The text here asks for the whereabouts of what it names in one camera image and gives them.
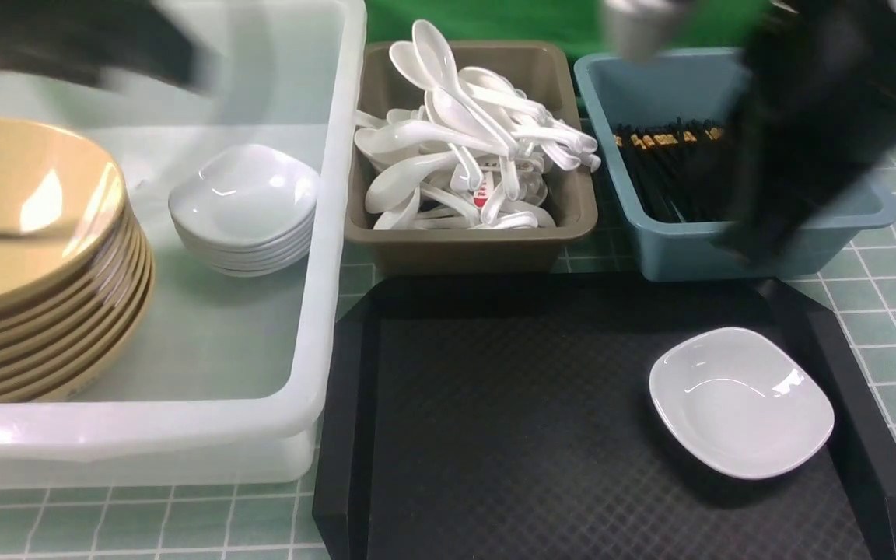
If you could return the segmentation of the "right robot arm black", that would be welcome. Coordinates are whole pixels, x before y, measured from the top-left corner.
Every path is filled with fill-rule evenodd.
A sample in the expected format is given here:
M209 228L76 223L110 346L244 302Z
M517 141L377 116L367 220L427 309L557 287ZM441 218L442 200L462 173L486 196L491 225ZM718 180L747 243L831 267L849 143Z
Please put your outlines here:
M650 280L796 277L896 219L896 1L769 1L742 50L668 50L695 1L604 1L576 65Z

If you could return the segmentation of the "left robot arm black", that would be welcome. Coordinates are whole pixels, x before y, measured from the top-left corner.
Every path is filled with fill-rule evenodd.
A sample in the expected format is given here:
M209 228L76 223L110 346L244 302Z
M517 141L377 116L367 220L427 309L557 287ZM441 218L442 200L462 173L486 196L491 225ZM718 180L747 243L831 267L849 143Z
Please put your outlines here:
M0 1L0 71L114 89L124 71L185 91L208 84L207 47L154 1Z

